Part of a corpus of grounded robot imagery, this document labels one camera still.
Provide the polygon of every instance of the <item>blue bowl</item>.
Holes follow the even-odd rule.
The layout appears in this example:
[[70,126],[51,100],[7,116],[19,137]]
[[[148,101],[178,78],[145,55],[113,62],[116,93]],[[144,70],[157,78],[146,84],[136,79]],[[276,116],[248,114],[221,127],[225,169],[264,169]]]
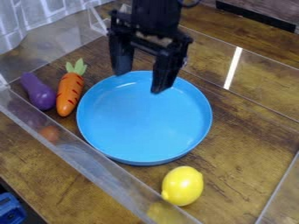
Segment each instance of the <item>blue bowl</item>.
[[184,79],[150,93],[152,72],[110,76],[81,97],[78,131],[104,155],[129,165],[160,165],[184,156],[206,136],[212,113]]

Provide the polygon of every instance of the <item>toy lemon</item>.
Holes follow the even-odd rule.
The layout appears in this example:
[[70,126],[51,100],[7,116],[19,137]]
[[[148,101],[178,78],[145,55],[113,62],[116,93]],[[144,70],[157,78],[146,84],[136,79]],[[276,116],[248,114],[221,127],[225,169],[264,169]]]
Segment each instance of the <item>toy lemon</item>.
[[202,190],[201,174],[189,166],[170,170],[162,179],[162,199],[178,207],[189,205]]

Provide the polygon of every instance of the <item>wooden table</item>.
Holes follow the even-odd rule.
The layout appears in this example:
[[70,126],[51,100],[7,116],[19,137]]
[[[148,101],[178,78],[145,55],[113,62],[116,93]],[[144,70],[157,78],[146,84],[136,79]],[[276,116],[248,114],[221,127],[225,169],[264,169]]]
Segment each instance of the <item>wooden table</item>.
[[[289,66],[299,67],[299,38],[288,32],[204,6],[181,14],[181,24]],[[133,167],[124,164],[120,166],[157,192],[164,174],[173,167],[196,167],[204,177],[204,192],[200,199],[184,210],[204,223],[253,223],[297,150],[299,124],[294,115],[299,114],[299,108],[292,107],[292,103],[285,99],[289,95],[276,91],[274,85],[262,86],[262,89],[276,95],[278,105],[282,105],[274,109],[289,113],[293,119],[286,119],[244,97],[225,91],[220,85],[210,83],[221,81],[220,67],[228,66],[226,54],[233,53],[233,46],[221,51],[218,47],[222,43],[212,41],[216,40],[200,35],[190,49],[189,66],[180,71],[180,76],[206,95],[213,109],[213,125],[206,138],[185,157],[169,164],[153,167]],[[65,61],[74,61],[78,57],[83,57],[87,63],[83,91],[112,74],[108,40],[98,38],[35,71],[53,88],[57,88],[58,78],[63,74]],[[264,60],[258,60],[246,59],[238,72],[242,74],[241,77],[245,74],[246,78],[237,80],[238,83],[232,88],[232,91],[244,96],[252,92],[248,87],[254,84],[253,76],[257,72],[261,71],[260,75],[265,77],[270,74],[270,71],[266,71],[270,66],[260,66],[264,65]],[[134,70],[150,67],[152,59],[138,52]],[[292,85],[292,79],[297,80],[297,77],[290,75],[270,79],[290,88],[290,92],[297,93],[297,88]],[[11,90],[25,98],[18,81],[11,83]],[[264,98],[254,98],[253,94],[249,97],[262,103]],[[265,103],[268,107],[276,105],[270,101]],[[46,115],[81,137],[74,123],[74,113],[67,118],[59,118],[51,110]],[[5,115],[0,116],[0,177],[38,215],[49,223],[140,223],[141,221],[17,124]]]

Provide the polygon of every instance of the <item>orange carrot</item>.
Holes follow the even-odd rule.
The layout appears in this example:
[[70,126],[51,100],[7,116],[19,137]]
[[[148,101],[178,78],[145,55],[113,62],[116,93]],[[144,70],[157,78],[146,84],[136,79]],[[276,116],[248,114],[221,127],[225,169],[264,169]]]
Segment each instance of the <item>orange carrot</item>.
[[59,116],[67,116],[74,109],[83,87],[81,75],[86,70],[82,59],[78,59],[74,67],[66,62],[66,73],[61,76],[58,92],[55,96],[55,109]]

